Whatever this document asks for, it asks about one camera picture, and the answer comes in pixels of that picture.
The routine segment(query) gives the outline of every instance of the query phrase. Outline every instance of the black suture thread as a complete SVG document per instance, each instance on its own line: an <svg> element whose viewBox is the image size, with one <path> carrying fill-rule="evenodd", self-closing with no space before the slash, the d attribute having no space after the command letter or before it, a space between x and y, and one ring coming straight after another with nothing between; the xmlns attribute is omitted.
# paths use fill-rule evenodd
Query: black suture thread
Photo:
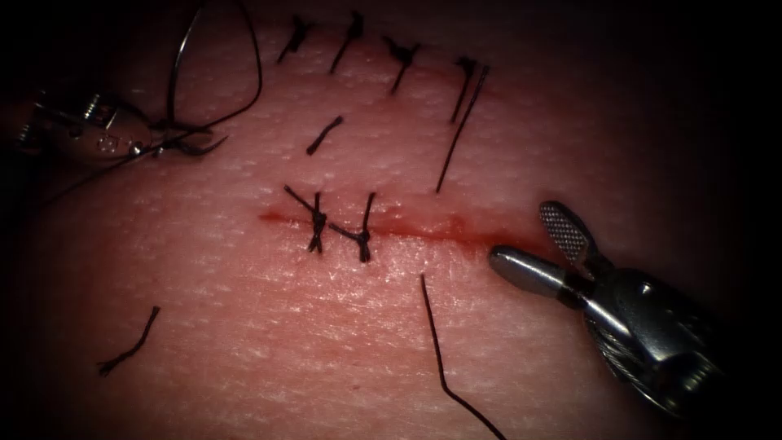
<svg viewBox="0 0 782 440"><path fill-rule="evenodd" d="M390 37L383 36L383 41L386 45L388 45L391 56L402 63L402 68L399 69L397 79L393 82L393 87L391 87L391 95L393 95L397 92L399 83L402 82L402 76L404 76L407 68L413 64L413 57L415 56L415 53L418 51L418 49L421 48L421 45L416 43L411 49L408 49L406 47L399 46Z"/></svg>
<svg viewBox="0 0 782 440"><path fill-rule="evenodd" d="M506 440L503 433L499 432L499 429L497 429L494 424L492 424L489 419L487 419L483 414L481 414L480 411L475 409L472 405L470 405L466 400L459 397L454 393L453 391L448 388L448 383L446 382L446 372L443 369L442 366L442 354L440 354L440 342L437 339L437 329L434 326L434 316L432 315L432 306L429 304L429 295L426 292L426 281L424 279L424 274L421 274L421 292L424 294L424 304L426 305L426 316L429 319L429 328L432 330L432 341L434 342L434 354L437 356L437 373L440 375L440 385L442 386L442 390L448 394L448 397L454 399L459 405L464 407L467 411L470 411L478 420L483 423L483 425L491 431L492 434L496 438L499 438L499 440Z"/></svg>
<svg viewBox="0 0 782 440"><path fill-rule="evenodd" d="M324 128L323 131L320 132L320 135L315 139L314 142L312 142L312 145L307 147L307 154L312 156L315 153L315 150L317 150L318 147L320 146L320 143L323 142L323 140L326 138L326 134L328 134L328 132L331 131L332 128L338 126L344 121L345 119L343 119L342 116L338 116L331 124L326 125L326 128Z"/></svg>
<svg viewBox="0 0 782 440"><path fill-rule="evenodd" d="M369 195L369 200L367 200L367 207L364 209L364 221L361 223L361 228L366 231L367 230L367 224L369 223L369 210L372 209L372 201L375 199L375 193L371 193Z"/></svg>
<svg viewBox="0 0 782 440"><path fill-rule="evenodd" d="M155 317L157 316L158 312L160 312L160 307L158 306L152 307L152 314L149 316L149 319L147 320L147 326L144 327L144 333L142 333L141 339L139 339L138 342L136 342L136 345L134 345L133 348L131 348L130 350L126 351L123 354L120 354L119 356L115 357L110 361L98 362L98 365L100 366L100 370L98 371L98 374L100 376L103 377L108 376L108 373L112 372L112 370L114 369L114 367L117 366L117 364L129 358L130 356L133 356L134 354L136 354L136 352L139 349L141 349L141 346L144 345L144 342L147 340L149 329L152 328L152 323L155 321Z"/></svg>
<svg viewBox="0 0 782 440"><path fill-rule="evenodd" d="M350 42L360 38L364 34L364 16L356 11L351 11L350 14L353 16L353 23L351 23L350 27L348 28L348 34L345 37L345 42L342 43L342 47L340 47L340 50L334 57L334 61L332 61L332 67L328 69L328 73L330 75L333 74L336 70L336 65L342 59L342 55L345 54L345 50L348 48Z"/></svg>
<svg viewBox="0 0 782 440"><path fill-rule="evenodd" d="M167 147L169 147L169 145L174 145L175 143L178 143L182 139L184 139L184 138L186 138L186 137L188 137L188 136L190 136L192 134L203 132L204 130L209 129L210 127L212 127L214 125L217 125L217 124L219 124L221 122L227 121L227 120L231 119L232 117L236 117L237 115L247 111L248 108L252 107L258 101L258 97L261 96L261 89L263 88L263 70L261 69L261 52L258 49L258 39L257 39L257 37L255 35L255 28L253 27L253 21L250 19L250 15L247 12L247 8L244 7L244 4L240 0L234 0L233 3L236 5L236 7L239 8L239 12L241 13L242 18L244 19L244 24L247 26L247 28L249 30L250 39L253 42L253 51L255 53L255 65L256 65L256 68L257 68L257 71L258 71L258 88L255 90L255 95L253 95L253 98L250 99L250 102L248 102L242 108L240 108L238 110L235 110L235 111L233 111L231 113L228 113L227 115L224 115L222 117L219 117L219 118L215 119L214 121L209 122L208 124L201 125L201 126L195 128L193 130L188 130L184 134L180 134L180 135L178 135L178 136L176 136L174 138L168 139L167 141L165 141L161 145L156 145L154 147L150 146L150 147L142 148L142 150L140 152L138 152L138 153L129 153L127 157L125 157L123 159L120 159L117 163L112 164L112 165L108 166L107 168L95 171L93 174L90 174L89 176L83 178L82 180L71 184L70 186L68 186L65 189L63 189L62 191L60 191L59 193L53 195L50 199L43 201L41 204L39 204L38 206L36 206L35 208L32 209L32 214L31 215L33 215L35 213L41 212L42 210L44 210L44 208L54 204L57 200L62 199L63 197L65 197L70 192L76 191L79 187L82 187L82 186L86 185L89 182L97 180L98 178L108 174L110 171L113 171L113 170L115 170L117 168L120 168L121 166L123 166L125 164L128 164L128 163L130 163L132 161L135 161L136 159L138 159L141 156L145 156L148 153L155 152L160 147L167 148ZM173 96L174 96L174 92L176 90L177 78L179 76L179 65L182 62L182 55L184 54L185 48L187 47L187 39L190 36L190 33L192 32L193 28L196 26L196 21L198 20L199 14L201 13L201 10L204 8L205 4L206 4L206 2L202 2L198 6L198 9L195 11L195 14L193 15L193 18L191 19L190 24L188 25L187 30L186 30L184 36L182 37L182 40L180 41L180 44L178 46L179 49L177 51L176 56L174 57L174 63L171 66L171 74L170 74L170 77L169 77L169 90L168 90L168 93L167 93L167 95L168 95L167 103L169 103L168 104L168 108L170 109L169 110L170 116L174 115L174 111L173 111L174 106L172 104L174 102ZM225 141L225 138L217 141L215 145L213 145L211 147L205 148L206 152L211 152L212 150L217 148L223 141Z"/></svg>
<svg viewBox="0 0 782 440"><path fill-rule="evenodd" d="M437 180L437 189L435 190L436 193L440 192L440 188L442 187L442 180L446 178L446 171L448 170L448 165L450 164L450 157L454 154L454 148L456 148L456 141L459 140L459 135L462 133L462 129L464 128L464 123L467 122L467 118L470 116L470 112L472 111L472 106L475 105L475 100L478 98L478 94L481 92L481 88L483 87L483 81L486 79L486 75L489 74L489 66L483 66L483 70L481 71L481 79L478 80L478 84L475 86L475 91L472 92L472 98L470 99L470 103L467 105L467 110L464 111L464 116L462 116L462 121L459 123L459 128L456 129L456 134L454 135L454 140L450 144L450 148L448 149L448 156L446 156L446 163L442 166L442 172L440 173L440 178Z"/></svg>
<svg viewBox="0 0 782 440"><path fill-rule="evenodd" d="M304 205L312 214L312 240L310 240L307 250L312 252L317 249L318 253L323 253L323 242L320 240L320 236L323 233L323 228L326 227L327 215L320 212L320 193L315 193L315 206L313 207L307 203L307 200L302 199L298 194L293 192L288 185L285 185L283 189L293 196L294 199L298 200L299 203Z"/></svg>
<svg viewBox="0 0 782 440"><path fill-rule="evenodd" d="M342 229L341 227L335 225L334 223L329 223L328 227L330 227L332 230L339 232L341 235L355 241L358 244L358 260L360 262L369 262L371 259L371 255L369 253L369 239L371 236L369 235L369 230L367 229L367 224L369 223L369 212L372 208L372 201L375 199L375 193L371 193L369 195L369 200L367 200L367 208L364 210L364 219L362 222L362 229L361 232L358 234L355 234L350 231L346 231Z"/></svg>
<svg viewBox="0 0 782 440"><path fill-rule="evenodd" d="M285 58L285 55L288 52L296 53L299 50L299 46L301 46L301 43L307 37L307 31L312 29L314 25L315 23L305 24L304 20L298 15L293 16L293 35L291 35L291 39L288 41L288 44L285 45L283 51L279 53L277 64L283 62L283 58Z"/></svg>
<svg viewBox="0 0 782 440"><path fill-rule="evenodd" d="M464 96L467 94L467 86L470 84L472 75L475 73L476 61L474 59L469 59L466 56L460 56L454 64L460 66L464 70L464 84L462 85L462 91L459 92L459 99L456 100L454 114L450 117L451 124L456 122L456 116L459 115L459 108L462 107L462 101L464 101Z"/></svg>

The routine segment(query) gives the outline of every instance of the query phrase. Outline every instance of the interrupted suture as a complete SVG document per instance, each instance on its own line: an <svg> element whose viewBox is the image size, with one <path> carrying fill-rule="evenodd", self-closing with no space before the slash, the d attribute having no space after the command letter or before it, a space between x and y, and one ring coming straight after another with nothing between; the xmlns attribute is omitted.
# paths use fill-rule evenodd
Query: interrupted suture
<svg viewBox="0 0 782 440"><path fill-rule="evenodd" d="M315 206L312 206L307 203L307 200L302 199L298 194L293 192L288 185L285 185L283 189L312 213L312 240L310 240L310 245L307 246L307 250L312 252L314 249L317 249L318 253L323 253L323 244L320 240L320 235L323 233L323 228L326 227L327 216L320 212L320 192L315 193Z"/></svg>
<svg viewBox="0 0 782 440"><path fill-rule="evenodd" d="M469 59L466 56L460 56L454 63L460 66L464 70L464 84L462 85L462 91L459 92L459 98L456 100L456 108L454 108L454 114L450 117L450 123L456 122L456 117L459 115L459 109L462 107L462 101L467 94L467 86L470 84L472 75L475 73L475 66L477 62L474 59Z"/></svg>
<svg viewBox="0 0 782 440"><path fill-rule="evenodd" d="M486 428L491 431L492 434L496 438L499 438L500 440L506 440L503 433L499 432L499 429L497 429L494 424L492 424L489 419L487 419L483 414L481 414L480 411L475 409L472 405L470 405L466 400L459 397L456 393L450 390L448 388L448 383L446 382L446 372L442 367L442 354L440 354L440 342L437 339L437 329L434 326L434 316L432 315L432 305L429 303L429 295L426 292L426 280L424 278L424 274L421 274L421 292L424 295L424 304L426 305L426 316L429 319L429 328L432 330L432 341L434 343L434 354L437 356L437 373L440 375L440 385L442 386L442 390L448 394L448 397L454 399L459 405L464 407L467 411L470 411L478 420L483 423L483 425L486 426Z"/></svg>
<svg viewBox="0 0 782 440"><path fill-rule="evenodd" d="M390 37L383 36L383 41L389 46L391 56L402 63L402 68L399 69L397 80L393 82L393 87L391 87L391 95L393 95L399 88L399 83L402 82L402 76L405 74L405 71L413 64L413 56L415 56L415 53L421 48L421 45L416 43L412 48L408 49L399 46Z"/></svg>
<svg viewBox="0 0 782 440"><path fill-rule="evenodd" d="M344 235L345 237L348 237L349 239L355 241L358 244L358 259L361 262L369 262L370 260L370 254L369 254L369 231L367 230L367 223L369 222L369 210L372 207L372 201L375 199L375 193L371 193L369 195L369 200L367 200L367 209L364 210L364 221L361 225L361 232L358 234L354 234L353 232L346 231L342 229L341 227L335 225L334 223L329 223L328 227L333 229L334 231L339 232L340 234Z"/></svg>
<svg viewBox="0 0 782 440"><path fill-rule="evenodd" d="M446 163L442 166L442 172L440 173L440 178L437 180L437 189L435 190L436 193L440 192L440 188L442 187L442 180L446 178L446 171L448 170L448 165L450 164L450 158L454 155L454 148L456 148L456 142L459 140L459 135L462 134L462 129L464 128L464 124L467 122L467 118L470 116L470 112L472 111L472 106L475 105L476 99L478 99L478 94L481 93L481 88L483 87L483 81L486 80L486 75L489 74L489 66L483 66L483 70L481 71L481 78L478 79L478 84L475 86L475 90L472 92L472 98L470 98L470 103L467 105L467 110L464 111L464 116L462 116L462 121L459 123L459 128L456 129L456 134L454 134L454 140L450 143L450 148L448 149L448 156L446 156Z"/></svg>
<svg viewBox="0 0 782 440"><path fill-rule="evenodd" d="M147 335L149 335L149 329L152 328L152 322L155 321L155 317L159 312L160 312L160 307L158 306L152 307L152 314L149 316L149 320L147 321L147 326L144 327L144 333L141 334L141 339L139 339L138 342L136 342L136 345L134 345L133 348L131 348L130 350L126 351L123 354L120 354L119 356L115 357L110 361L98 362L98 365L100 366L98 374L100 376L103 377L108 376L108 373L112 372L114 367L116 367L120 362L124 361L130 356L133 356L134 354L136 354L138 350L141 349L142 345L144 345L144 342L147 341Z"/></svg>
<svg viewBox="0 0 782 440"><path fill-rule="evenodd" d="M344 121L345 119L343 119L341 116L338 116L331 124L326 125L326 128L324 128L323 131L320 132L318 137L312 142L312 145L307 147L307 154L312 156L315 153L315 150L317 150L318 147L320 147L320 143L323 142L323 140L326 138L326 134L328 134L328 132L331 131L332 128L338 126Z"/></svg>
<svg viewBox="0 0 782 440"><path fill-rule="evenodd" d="M348 48L350 42L360 38L364 34L364 16L356 11L351 11L350 14L353 16L353 23L351 23L350 27L348 28L348 34L345 36L345 42L342 43L342 46L334 57L332 67L328 69L328 73L330 75L333 74L336 70L336 65L340 62L340 59L342 59L342 55L345 54L345 50Z"/></svg>
<svg viewBox="0 0 782 440"><path fill-rule="evenodd" d="M307 31L312 29L313 26L315 26L315 23L305 23L300 16L293 16L293 35L288 41L288 44L283 48L283 51L279 53L277 64L283 62L283 59L288 52L296 53L299 50L299 46L301 46L301 43L307 37Z"/></svg>

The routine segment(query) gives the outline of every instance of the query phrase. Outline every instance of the skin texture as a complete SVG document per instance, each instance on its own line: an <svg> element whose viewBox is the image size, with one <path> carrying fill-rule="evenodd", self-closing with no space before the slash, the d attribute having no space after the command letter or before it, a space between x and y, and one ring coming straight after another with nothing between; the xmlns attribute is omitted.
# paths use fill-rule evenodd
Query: skin texture
<svg viewBox="0 0 782 440"><path fill-rule="evenodd" d="M179 38L172 23L183 26L190 9L144 7L128 7L145 32L122 42L105 78L155 120ZM329 76L352 7L366 31ZM19 335L8 368L19 420L34 413L47 423L19 429L59 438L491 438L440 389L424 272L450 387L508 438L678 432L615 381L578 314L514 289L485 261L503 243L561 262L537 219L538 203L553 198L584 218L619 266L740 319L741 238L724 233L740 229L736 165L705 79L675 36L648 17L566 4L249 9L263 90L215 128L216 139L230 135L222 147L198 159L146 157L20 229L5 277L14 311L6 333ZM318 24L276 65L293 13ZM196 124L241 106L256 86L235 10L203 18L177 98L178 118ZM381 35L422 44L393 97L400 64ZM459 55L492 70L435 195L456 129ZM307 156L337 115L345 122ZM36 197L84 173L61 165ZM328 229L323 255L307 253L310 214L284 184L310 203L320 191L329 221L351 231L377 192L371 262ZM146 345L100 378L95 363L130 348L153 305L161 312Z"/></svg>

